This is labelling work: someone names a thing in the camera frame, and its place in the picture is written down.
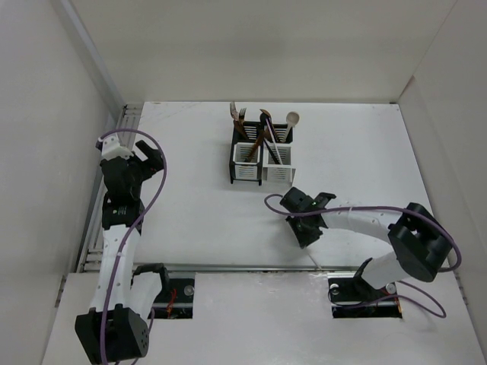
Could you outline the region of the black chopstick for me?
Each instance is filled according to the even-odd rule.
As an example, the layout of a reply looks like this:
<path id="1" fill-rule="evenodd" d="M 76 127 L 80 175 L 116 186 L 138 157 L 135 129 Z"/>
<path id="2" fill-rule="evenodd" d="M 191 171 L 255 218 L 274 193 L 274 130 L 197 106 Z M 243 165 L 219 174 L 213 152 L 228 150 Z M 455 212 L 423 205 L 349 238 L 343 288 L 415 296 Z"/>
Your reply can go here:
<path id="1" fill-rule="evenodd" d="M 277 158 L 277 157 L 275 156 L 275 154 L 273 153 L 272 149 L 271 149 L 271 148 L 270 148 L 270 146 L 269 146 L 268 141 L 267 141 L 265 138 L 264 138 L 264 140 L 263 140 L 263 143 L 264 143 L 264 145 L 266 146 L 266 148 L 267 148 L 267 150 L 268 150 L 268 152 L 269 152 L 269 155 L 270 155 L 270 157 L 272 158 L 272 161 L 274 162 L 274 164 L 280 164 L 280 163 L 279 163 L 278 158 Z"/>
<path id="2" fill-rule="evenodd" d="M 279 138 L 277 137 L 277 134 L 275 133 L 275 129 L 273 127 L 273 124 L 272 124 L 272 121 L 270 118 L 267 118 L 267 127 L 268 127 L 268 130 L 271 131 L 274 135 L 274 138 L 275 138 L 275 142 L 274 143 L 277 143 L 279 141 Z"/>

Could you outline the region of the black spoon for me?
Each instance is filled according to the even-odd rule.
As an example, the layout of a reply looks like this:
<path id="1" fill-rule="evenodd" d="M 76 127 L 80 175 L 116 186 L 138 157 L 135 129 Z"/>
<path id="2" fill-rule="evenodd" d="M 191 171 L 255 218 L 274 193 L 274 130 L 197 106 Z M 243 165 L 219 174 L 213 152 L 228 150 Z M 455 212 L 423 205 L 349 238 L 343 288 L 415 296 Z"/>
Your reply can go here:
<path id="1" fill-rule="evenodd" d="M 260 129 L 262 131 L 266 130 L 266 128 L 267 128 L 267 122 L 266 122 L 267 118 L 268 118 L 268 115 L 265 113 L 261 113 L 259 116 L 259 125 L 260 125 Z"/>

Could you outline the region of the copper fork long handle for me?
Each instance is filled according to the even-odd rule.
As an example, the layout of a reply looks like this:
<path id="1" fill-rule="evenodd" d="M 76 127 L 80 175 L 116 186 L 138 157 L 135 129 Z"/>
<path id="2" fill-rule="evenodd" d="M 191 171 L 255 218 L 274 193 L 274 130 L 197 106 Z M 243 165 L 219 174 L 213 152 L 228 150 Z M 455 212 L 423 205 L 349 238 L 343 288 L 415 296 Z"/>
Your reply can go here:
<path id="1" fill-rule="evenodd" d="M 230 114 L 231 114 L 231 117 L 236 120 L 238 120 L 238 111 L 237 111 L 237 108 L 236 108 L 236 105 L 235 105 L 235 102 L 234 101 L 231 101 L 230 104 L 229 104 L 229 108 L 230 108 Z"/>

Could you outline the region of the silver fork green handle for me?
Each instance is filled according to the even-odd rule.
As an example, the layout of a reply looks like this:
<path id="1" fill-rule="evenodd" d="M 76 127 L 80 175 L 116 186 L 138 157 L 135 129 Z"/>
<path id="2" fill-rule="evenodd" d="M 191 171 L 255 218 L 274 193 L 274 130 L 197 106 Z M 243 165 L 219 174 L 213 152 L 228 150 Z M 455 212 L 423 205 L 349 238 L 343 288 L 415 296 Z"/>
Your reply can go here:
<path id="1" fill-rule="evenodd" d="M 238 113 L 238 122 L 240 123 L 240 125 L 244 125 L 246 111 L 247 111 L 247 108 L 244 107 L 244 108 L 241 108 L 239 113 Z"/>

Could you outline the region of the dark brown fork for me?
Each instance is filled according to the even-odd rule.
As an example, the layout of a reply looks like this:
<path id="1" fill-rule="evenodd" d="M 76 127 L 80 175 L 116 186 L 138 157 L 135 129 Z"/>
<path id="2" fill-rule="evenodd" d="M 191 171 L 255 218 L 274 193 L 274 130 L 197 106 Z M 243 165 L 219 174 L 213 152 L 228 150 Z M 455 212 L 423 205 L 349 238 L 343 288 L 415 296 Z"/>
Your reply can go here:
<path id="1" fill-rule="evenodd" d="M 234 128 L 237 130 L 237 132 L 240 134 L 240 136 L 243 139 L 247 139 L 247 134 L 246 134 L 243 126 L 239 123 L 239 121 L 234 119 L 233 124 L 234 124 Z"/>

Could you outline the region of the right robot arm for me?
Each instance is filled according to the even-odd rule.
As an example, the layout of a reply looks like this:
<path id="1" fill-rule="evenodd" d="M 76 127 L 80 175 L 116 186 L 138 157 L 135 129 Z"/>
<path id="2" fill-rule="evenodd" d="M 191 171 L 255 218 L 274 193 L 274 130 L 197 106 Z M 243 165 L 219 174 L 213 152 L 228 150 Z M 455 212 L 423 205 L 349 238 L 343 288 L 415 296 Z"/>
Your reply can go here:
<path id="1" fill-rule="evenodd" d="M 293 187 L 279 204 L 289 213 L 286 221 L 306 248 L 325 229 L 348 230 L 389 244 L 392 251 L 379 258 L 366 259 L 341 294 L 353 293 L 356 301 L 372 300 L 379 290 L 404 278 L 432 282 L 454 247 L 451 238 L 420 204 L 406 208 L 360 207 L 321 192 L 312 198 Z"/>

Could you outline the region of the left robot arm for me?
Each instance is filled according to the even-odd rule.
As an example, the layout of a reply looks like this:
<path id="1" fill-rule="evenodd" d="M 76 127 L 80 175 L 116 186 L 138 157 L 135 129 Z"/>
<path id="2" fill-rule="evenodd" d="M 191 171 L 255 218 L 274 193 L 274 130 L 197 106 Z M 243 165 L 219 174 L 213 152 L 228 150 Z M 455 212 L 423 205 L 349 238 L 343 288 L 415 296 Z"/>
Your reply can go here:
<path id="1" fill-rule="evenodd" d="M 88 312 L 77 316 L 75 333 L 92 364 L 137 360 L 148 353 L 153 303 L 165 300 L 170 282 L 164 264 L 134 265 L 147 207 L 142 184 L 164 171 L 164 155 L 145 141 L 123 146 L 117 135 L 97 143 L 106 193 L 102 204 L 103 252 Z"/>

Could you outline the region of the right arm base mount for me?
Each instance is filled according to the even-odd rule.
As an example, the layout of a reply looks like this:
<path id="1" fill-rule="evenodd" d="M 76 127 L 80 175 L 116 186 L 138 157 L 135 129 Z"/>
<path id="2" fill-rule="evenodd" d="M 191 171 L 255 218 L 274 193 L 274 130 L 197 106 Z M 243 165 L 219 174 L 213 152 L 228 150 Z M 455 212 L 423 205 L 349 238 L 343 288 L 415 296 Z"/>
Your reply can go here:
<path id="1" fill-rule="evenodd" d="M 374 289 L 362 278 L 332 276 L 328 279 L 328 299 L 334 319 L 401 319 L 399 301 L 385 287 Z"/>

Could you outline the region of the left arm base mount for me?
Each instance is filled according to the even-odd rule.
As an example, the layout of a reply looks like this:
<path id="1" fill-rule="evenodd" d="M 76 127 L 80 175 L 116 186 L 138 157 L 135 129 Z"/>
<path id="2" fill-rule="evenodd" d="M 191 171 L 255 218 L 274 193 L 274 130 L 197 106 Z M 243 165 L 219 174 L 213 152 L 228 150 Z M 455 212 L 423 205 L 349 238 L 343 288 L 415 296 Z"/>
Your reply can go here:
<path id="1" fill-rule="evenodd" d="M 162 263 L 138 266 L 132 273 L 127 306 L 143 319 L 191 319 L 195 278 L 170 276 Z"/>

